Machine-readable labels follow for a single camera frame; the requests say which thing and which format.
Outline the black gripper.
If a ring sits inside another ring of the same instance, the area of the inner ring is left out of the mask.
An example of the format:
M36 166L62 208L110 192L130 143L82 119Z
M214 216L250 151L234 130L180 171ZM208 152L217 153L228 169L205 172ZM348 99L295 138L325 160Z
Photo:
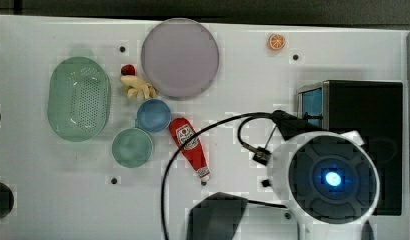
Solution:
M271 113L270 119L276 124L285 141L300 134L322 131L322 128L312 125L308 121L299 119L282 110L276 110Z

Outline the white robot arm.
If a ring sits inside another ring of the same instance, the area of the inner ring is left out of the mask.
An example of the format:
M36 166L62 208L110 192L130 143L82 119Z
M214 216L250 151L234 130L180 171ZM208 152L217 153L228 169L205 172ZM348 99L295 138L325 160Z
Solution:
M265 186L296 218L300 240L362 240L380 195L377 169L356 131L325 131L281 110L250 114L278 128L274 150L239 143L266 167Z

